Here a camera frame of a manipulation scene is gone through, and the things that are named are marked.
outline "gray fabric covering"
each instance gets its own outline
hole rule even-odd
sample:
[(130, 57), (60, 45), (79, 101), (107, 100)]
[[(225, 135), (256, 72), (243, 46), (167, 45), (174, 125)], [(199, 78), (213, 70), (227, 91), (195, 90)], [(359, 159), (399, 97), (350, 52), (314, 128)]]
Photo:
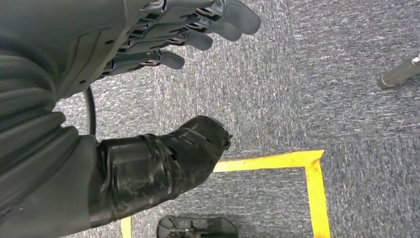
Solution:
[[(420, 51), (419, 1), (248, 0), (255, 36), (215, 38), (206, 52), (171, 48), (182, 70), (160, 66), (93, 85), (99, 138), (166, 133), (204, 114), (235, 136), (223, 159), (325, 149), (334, 237), (420, 234), (420, 84), (375, 81)], [(86, 132), (81, 95), (60, 102)], [(139, 213), (134, 238), (155, 237), (170, 214), (224, 216), (241, 237), (312, 237), (302, 169), (214, 174), (187, 194)], [(119, 223), (71, 236), (119, 238)]]

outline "robot finger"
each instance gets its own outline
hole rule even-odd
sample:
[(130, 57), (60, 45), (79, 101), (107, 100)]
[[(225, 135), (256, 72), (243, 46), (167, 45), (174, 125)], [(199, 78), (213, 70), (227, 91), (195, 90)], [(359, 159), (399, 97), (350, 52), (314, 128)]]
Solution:
[(133, 72), (145, 66), (158, 66), (161, 64), (172, 69), (180, 69), (184, 66), (184, 63), (184, 58), (165, 50), (120, 55), (106, 65), (104, 72), (99, 78)]
[(197, 8), (213, 5), (213, 0), (154, 0), (142, 8), (143, 21), (162, 23), (184, 23)]
[(212, 6), (197, 9), (196, 14), (212, 21), (229, 23), (247, 35), (255, 34), (261, 25), (258, 15), (239, 0), (215, 0)]
[(166, 42), (176, 46), (190, 45), (201, 51), (206, 51), (212, 46), (213, 39), (205, 33), (187, 30)]
[(228, 41), (237, 41), (242, 33), (232, 24), (227, 22), (213, 22), (206, 33), (216, 33)]

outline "black plastic part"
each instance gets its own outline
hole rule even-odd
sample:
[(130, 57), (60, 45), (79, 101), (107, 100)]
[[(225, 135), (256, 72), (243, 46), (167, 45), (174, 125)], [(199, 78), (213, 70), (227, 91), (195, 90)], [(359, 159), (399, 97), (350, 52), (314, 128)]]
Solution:
[(190, 32), (189, 39), (186, 44), (201, 51), (206, 51), (212, 46), (213, 39), (200, 32)]
[(195, 12), (196, 8), (209, 7), (211, 5), (212, 2), (210, 0), (162, 1), (160, 5), (150, 4), (146, 6), (143, 11), (150, 12), (152, 15), (146, 16), (144, 19), (159, 23), (183, 23), (188, 20), (189, 15)]
[(138, 54), (144, 52), (155, 51), (157, 49), (167, 46), (165, 40), (162, 41), (137, 41), (136, 39), (130, 40), (130, 46), (125, 51), (125, 54)]
[(86, 108), (88, 111), (88, 133), (91, 135), (96, 135), (95, 100), (93, 98), (93, 93), (90, 86), (84, 92), (84, 96), (85, 96), (85, 101), (86, 101)]
[(213, 22), (206, 33), (217, 33), (229, 41), (237, 41), (242, 36), (242, 32), (236, 29), (232, 24), (223, 21)]
[(166, 216), (159, 221), (157, 238), (238, 238), (238, 229), (229, 220)]
[(1, 0), (0, 21), (7, 24), (0, 29), (0, 49), (36, 62), (52, 77), (57, 98), (70, 97), (102, 74), (149, 2)]
[(144, 32), (143, 38), (153, 39), (156, 37), (176, 36), (180, 32), (180, 29), (182, 29), (183, 27), (184, 23), (152, 25)]
[(104, 140), (91, 187), (92, 227), (134, 215), (175, 199), (200, 184), (213, 172), (229, 148), (229, 133), (205, 116), (189, 120), (166, 135)]
[(185, 64), (184, 58), (171, 51), (161, 50), (160, 54), (160, 63), (169, 68), (181, 69)]
[[(85, 135), (73, 151), (63, 151), (69, 159), (0, 219), (0, 237), (58, 238), (91, 228), (87, 200), (92, 188), (87, 181), (95, 169), (96, 143)], [(31, 178), (28, 173), (21, 176)]]
[(107, 75), (117, 75), (137, 70), (143, 67), (140, 65), (142, 62), (146, 62), (149, 59), (150, 56), (147, 53), (121, 55), (112, 60)]
[(253, 35), (258, 31), (261, 20), (249, 7), (237, 0), (224, 2), (224, 13), (220, 22), (229, 23), (246, 35)]

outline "yellow floor marking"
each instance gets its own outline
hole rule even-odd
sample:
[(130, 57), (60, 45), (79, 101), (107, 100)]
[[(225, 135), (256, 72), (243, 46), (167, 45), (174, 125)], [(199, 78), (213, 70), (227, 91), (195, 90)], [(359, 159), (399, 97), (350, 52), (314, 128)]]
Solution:
[(327, 205), (319, 159), (305, 166), (308, 187), (309, 210), (311, 211), (312, 230), (315, 238), (329, 238)]
[(122, 238), (131, 238), (131, 217), (121, 219)]
[[(213, 172), (305, 167), (314, 238), (330, 238), (320, 158), (323, 150), (300, 151), (253, 159), (221, 161)], [(131, 238), (131, 217), (121, 220), (123, 238)]]
[(217, 163), (213, 172), (305, 167), (312, 161), (321, 158), (323, 153), (323, 150), (299, 151), (288, 154), (271, 155), (253, 159), (221, 161)]

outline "black taped foot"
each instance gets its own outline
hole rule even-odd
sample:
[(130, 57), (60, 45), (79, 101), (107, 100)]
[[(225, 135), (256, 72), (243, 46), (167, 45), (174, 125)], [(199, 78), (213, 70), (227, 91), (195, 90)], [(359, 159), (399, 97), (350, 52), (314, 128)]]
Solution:
[(159, 221), (157, 238), (238, 238), (238, 229), (225, 218), (179, 218)]
[(217, 147), (223, 148), (223, 150), (227, 150), (230, 147), (230, 138), (232, 136), (223, 128), (223, 124), (214, 118), (197, 116), (180, 126), (180, 128), (189, 128), (198, 132)]

